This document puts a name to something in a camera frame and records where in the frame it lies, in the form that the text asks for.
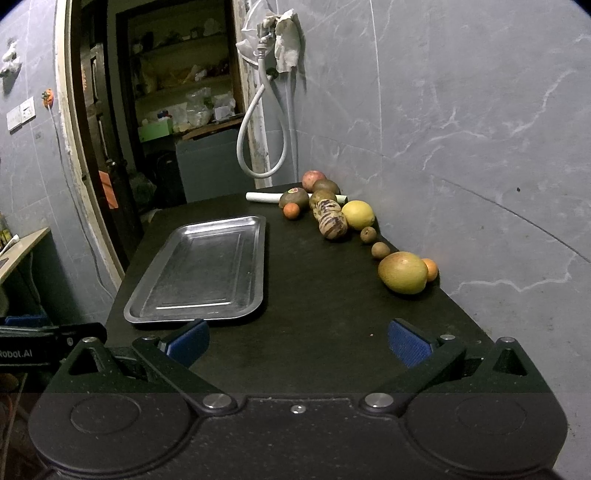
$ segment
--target bottle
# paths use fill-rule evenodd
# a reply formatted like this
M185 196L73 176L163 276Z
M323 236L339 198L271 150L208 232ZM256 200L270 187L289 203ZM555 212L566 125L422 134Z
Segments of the bottle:
M12 235L10 233L10 230L8 229L6 219L4 218L4 215L0 213L0 245L2 246L2 248L4 248L8 244L11 238Z

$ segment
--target door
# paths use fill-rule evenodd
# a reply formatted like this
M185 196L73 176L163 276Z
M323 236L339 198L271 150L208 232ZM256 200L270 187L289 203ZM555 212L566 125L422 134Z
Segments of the door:
M92 173L91 180L109 236L119 261L126 269L144 232L113 123L107 88L106 9L106 0L96 0L82 10L80 65L86 117L94 151L94 155L87 156L87 166L89 174Z

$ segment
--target wall socket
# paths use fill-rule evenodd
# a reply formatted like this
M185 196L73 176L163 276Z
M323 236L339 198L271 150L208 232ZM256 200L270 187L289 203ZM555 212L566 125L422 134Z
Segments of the wall socket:
M35 118L35 102L33 97L25 100L16 108L10 110L6 115L8 131L20 127L22 124L28 122L31 118Z

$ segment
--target table top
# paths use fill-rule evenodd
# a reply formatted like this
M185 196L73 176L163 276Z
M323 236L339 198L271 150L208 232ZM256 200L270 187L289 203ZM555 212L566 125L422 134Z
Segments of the table top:
M0 262L5 258L8 261L0 268L0 284L4 282L8 278L8 276L12 273L12 271L17 267L20 261L27 256L27 254L33 250L35 245L37 245L43 237L45 237L50 231L50 228L42 228L37 232L33 232L27 236L24 236L20 239L20 241L10 247L4 255L0 257Z
M284 192L291 186L265 189ZM229 393L364 393L405 370L388 349L387 329L403 318L425 333L451 333L468 344L492 345L437 285L400 296L378 278L378 262L358 234L329 242L311 212L297 221L277 205L247 202L244 194L158 212L129 266L107 320L108 346L164 336L176 323L139 329L123 310L169 234L188 223L243 215L267 219L265 300L240 321L211 323L209 350L191 368Z

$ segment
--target metal bolt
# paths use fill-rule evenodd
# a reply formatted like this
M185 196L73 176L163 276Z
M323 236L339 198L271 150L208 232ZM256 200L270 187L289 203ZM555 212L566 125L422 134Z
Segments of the metal bolt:
M232 404L232 397L225 393L210 393L203 399L203 405L211 410L228 408Z
M365 403L373 408L386 408L394 403L394 399L387 393L370 393L365 397Z
M298 415L298 414L304 413L306 411L306 406L305 405L292 405L290 410L292 413L295 413L296 415Z

